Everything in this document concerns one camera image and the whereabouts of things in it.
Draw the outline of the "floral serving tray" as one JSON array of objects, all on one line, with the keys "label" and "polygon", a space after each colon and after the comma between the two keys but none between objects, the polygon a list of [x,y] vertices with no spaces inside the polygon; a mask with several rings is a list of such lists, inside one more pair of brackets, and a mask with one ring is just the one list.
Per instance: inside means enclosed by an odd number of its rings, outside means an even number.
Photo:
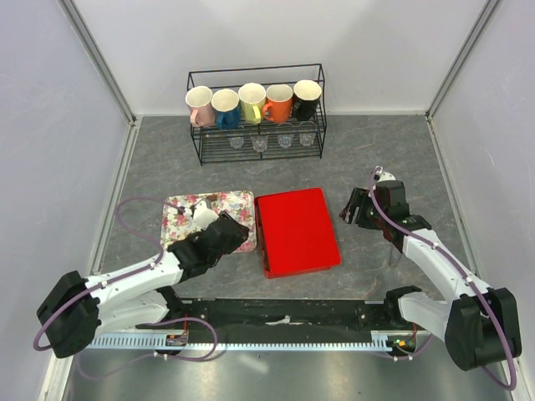
[{"label": "floral serving tray", "polygon": [[193,221],[191,208],[202,199],[207,198],[208,204],[219,214],[226,211],[239,224],[249,229],[247,240],[236,250],[238,252],[254,251],[257,245],[254,195],[249,190],[230,190],[223,192],[174,195],[167,202],[181,206],[185,214],[181,215],[175,208],[164,206],[160,242],[168,247],[173,242],[186,238],[187,234],[199,231],[200,227]]}]

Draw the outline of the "pink-tipped metal tongs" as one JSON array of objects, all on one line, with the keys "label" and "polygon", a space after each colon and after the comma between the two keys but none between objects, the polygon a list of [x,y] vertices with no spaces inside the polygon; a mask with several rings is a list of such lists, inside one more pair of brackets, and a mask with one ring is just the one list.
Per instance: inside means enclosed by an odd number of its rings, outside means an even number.
[{"label": "pink-tipped metal tongs", "polygon": [[395,246],[390,248],[390,256],[388,260],[389,269],[396,268],[403,258],[403,253],[399,251]]}]

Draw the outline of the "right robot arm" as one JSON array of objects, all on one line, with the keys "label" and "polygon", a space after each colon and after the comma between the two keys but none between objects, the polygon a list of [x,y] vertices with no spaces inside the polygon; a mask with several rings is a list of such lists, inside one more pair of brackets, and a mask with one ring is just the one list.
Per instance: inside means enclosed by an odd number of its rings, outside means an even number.
[{"label": "right robot arm", "polygon": [[371,189],[353,188],[340,217],[381,231],[443,297],[435,301],[415,286],[390,290],[382,310],[385,323],[395,329],[409,322],[424,328],[446,345],[463,371],[519,357],[522,340],[513,294],[477,277],[444,246],[424,217],[411,213],[402,181],[375,175],[372,184]]}]

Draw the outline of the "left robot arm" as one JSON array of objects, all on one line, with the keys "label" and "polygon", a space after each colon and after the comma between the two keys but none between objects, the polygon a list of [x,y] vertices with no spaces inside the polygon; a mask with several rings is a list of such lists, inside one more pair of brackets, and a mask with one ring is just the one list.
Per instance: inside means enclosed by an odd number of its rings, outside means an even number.
[{"label": "left robot arm", "polygon": [[159,246],[144,261],[89,277],[77,271],[63,274],[38,307],[42,327],[33,340],[34,349],[67,358],[100,334],[120,328],[180,325],[184,310],[168,297],[173,286],[205,274],[246,242],[250,233],[225,211],[204,211],[194,221],[199,231]]}]

